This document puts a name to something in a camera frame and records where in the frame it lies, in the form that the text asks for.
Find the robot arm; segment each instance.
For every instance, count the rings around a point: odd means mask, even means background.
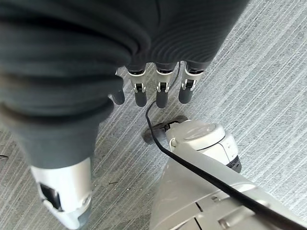
[[[222,126],[188,120],[181,124],[170,124],[166,136],[170,149],[177,156],[258,203],[299,223],[302,226],[300,229],[306,229],[304,227],[306,223],[271,195],[235,172],[237,168],[227,167],[228,161],[237,158],[238,150],[233,137],[225,132]],[[210,182],[170,159],[156,193],[150,230],[204,229],[276,230],[279,228]]]

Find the gray striped carpet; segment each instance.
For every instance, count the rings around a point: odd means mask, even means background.
[[[221,123],[237,140],[242,174],[307,220],[307,1],[254,0],[229,34],[192,102],[177,101],[154,122],[186,115]],[[148,98],[154,94],[147,67]],[[101,124],[94,163],[93,212],[86,230],[146,230],[167,160],[140,137],[145,108],[134,102],[127,72],[126,102]],[[38,200],[34,180],[11,135],[0,134],[0,229],[63,230]]]

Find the black wire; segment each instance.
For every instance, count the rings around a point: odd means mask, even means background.
[[[9,158],[8,156],[0,155],[0,161],[1,161],[1,160],[4,160],[4,159],[8,159],[8,158]]]
[[[177,81],[177,79],[178,79],[178,77],[179,77],[179,73],[180,73],[180,67],[181,67],[181,62],[179,62],[178,71],[177,71],[176,77],[175,77],[175,79],[173,80],[172,84],[170,85],[169,89],[171,89],[171,88],[174,86],[175,82]]]
[[[225,182],[219,180],[218,178],[214,177],[213,175],[207,173],[206,171],[196,167],[195,165],[187,162],[186,160],[182,159],[181,157],[177,156],[176,154],[173,154],[171,151],[165,149],[158,139],[155,137],[154,132],[153,132],[153,127],[150,122],[150,119],[148,117],[149,110],[153,106],[155,101],[151,103],[151,105],[147,108],[145,117],[149,126],[149,129],[151,131],[151,134],[153,136],[154,142],[156,143],[157,147],[165,153],[167,156],[181,164],[182,166],[186,167],[193,173],[197,174],[204,180],[208,181],[209,183],[213,184],[215,187],[219,188],[226,194],[228,194],[230,197],[234,198],[238,202],[240,202],[242,205],[245,207],[249,208],[252,210],[255,214],[259,215],[261,218],[264,220],[270,222],[271,224],[275,225],[276,227],[283,229],[283,230],[307,230],[304,226],[294,222],[293,220],[290,220],[289,218],[271,210],[268,207],[265,207],[264,205],[258,203],[254,199],[248,197],[247,195],[239,192],[238,190],[234,189],[233,187],[229,186]]]

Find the metal bracket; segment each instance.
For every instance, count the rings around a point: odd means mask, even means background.
[[[146,86],[144,85],[144,83],[137,83],[133,85],[133,89],[135,92],[139,92],[140,90],[142,92],[146,91]]]
[[[187,68],[185,68],[185,72],[182,75],[181,88],[186,90],[186,88],[189,87],[191,91],[194,90],[196,84],[200,81],[202,74],[203,72],[197,74],[189,73]]]
[[[169,73],[162,73],[159,72],[158,70],[156,70],[156,83],[157,83],[157,91],[161,92],[161,83],[166,83],[166,88],[165,88],[165,92],[169,91],[169,82],[171,80],[171,76],[172,76],[173,72],[169,72]]]

